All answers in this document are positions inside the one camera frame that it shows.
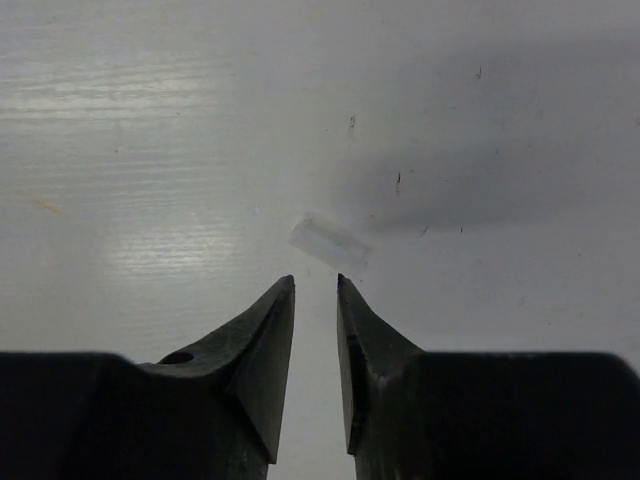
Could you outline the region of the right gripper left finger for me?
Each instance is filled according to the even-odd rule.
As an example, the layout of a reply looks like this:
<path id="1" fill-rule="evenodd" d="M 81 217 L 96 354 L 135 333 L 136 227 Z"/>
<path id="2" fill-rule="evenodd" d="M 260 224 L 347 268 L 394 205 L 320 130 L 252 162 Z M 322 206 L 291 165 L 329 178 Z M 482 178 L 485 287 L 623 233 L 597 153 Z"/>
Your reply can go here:
<path id="1" fill-rule="evenodd" d="M 1 356 L 5 479 L 263 479 L 278 455 L 292 276 L 158 363 Z"/>

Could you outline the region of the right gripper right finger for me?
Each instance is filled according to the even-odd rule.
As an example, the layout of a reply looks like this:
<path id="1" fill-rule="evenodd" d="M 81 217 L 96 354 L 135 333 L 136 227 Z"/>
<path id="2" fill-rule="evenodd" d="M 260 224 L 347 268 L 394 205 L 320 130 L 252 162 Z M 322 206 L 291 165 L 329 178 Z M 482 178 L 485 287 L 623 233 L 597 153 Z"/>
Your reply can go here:
<path id="1" fill-rule="evenodd" d="M 360 479 L 635 479 L 639 379 L 600 352 L 430 352 L 337 281 L 346 445 Z"/>

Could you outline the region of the clear pen cap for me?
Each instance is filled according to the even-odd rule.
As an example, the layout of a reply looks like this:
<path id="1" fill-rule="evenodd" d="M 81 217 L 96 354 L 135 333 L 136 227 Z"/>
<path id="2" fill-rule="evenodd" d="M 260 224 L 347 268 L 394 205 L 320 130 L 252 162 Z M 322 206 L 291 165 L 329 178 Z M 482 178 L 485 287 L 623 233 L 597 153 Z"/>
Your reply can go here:
<path id="1" fill-rule="evenodd" d="M 343 226 L 311 213 L 294 226 L 290 244 L 338 271 L 364 272 L 372 251 Z"/>

